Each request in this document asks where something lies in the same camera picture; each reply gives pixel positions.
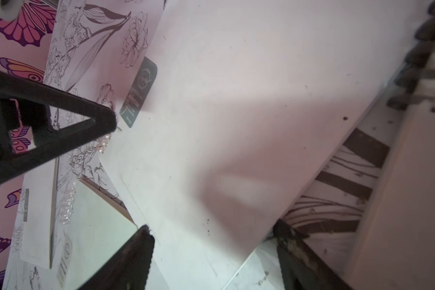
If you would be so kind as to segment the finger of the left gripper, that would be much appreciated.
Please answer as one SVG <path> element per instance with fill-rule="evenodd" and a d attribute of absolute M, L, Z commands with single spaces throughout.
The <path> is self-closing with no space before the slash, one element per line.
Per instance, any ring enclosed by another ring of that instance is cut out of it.
<path fill-rule="evenodd" d="M 52 107 L 86 119 L 55 129 L 50 118 Z M 14 153 L 10 133 L 20 126 L 31 128 L 36 147 Z M 116 127 L 116 115 L 106 106 L 0 71 L 0 185 L 112 133 Z"/>

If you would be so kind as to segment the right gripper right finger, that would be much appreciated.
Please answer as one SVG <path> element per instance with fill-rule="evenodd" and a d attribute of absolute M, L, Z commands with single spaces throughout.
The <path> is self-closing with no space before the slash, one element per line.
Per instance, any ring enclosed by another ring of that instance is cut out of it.
<path fill-rule="evenodd" d="M 278 220 L 273 227 L 277 240 L 282 280 L 286 290 L 349 290 L 337 275 L 304 241 L 304 235 Z"/>

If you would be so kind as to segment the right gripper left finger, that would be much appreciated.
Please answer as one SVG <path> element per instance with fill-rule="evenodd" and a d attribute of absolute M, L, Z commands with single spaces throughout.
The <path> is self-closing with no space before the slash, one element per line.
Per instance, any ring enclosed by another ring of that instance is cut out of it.
<path fill-rule="evenodd" d="M 81 290 L 145 290 L 155 238 L 147 225 L 133 236 L 79 288 Z"/>

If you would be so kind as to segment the CAMP spiral notebook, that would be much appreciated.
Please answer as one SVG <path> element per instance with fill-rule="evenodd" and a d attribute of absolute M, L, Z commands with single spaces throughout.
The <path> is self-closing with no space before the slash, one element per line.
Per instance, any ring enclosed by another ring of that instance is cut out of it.
<path fill-rule="evenodd" d="M 388 105 L 405 117 L 345 271 L 355 290 L 435 290 L 435 1 Z"/>

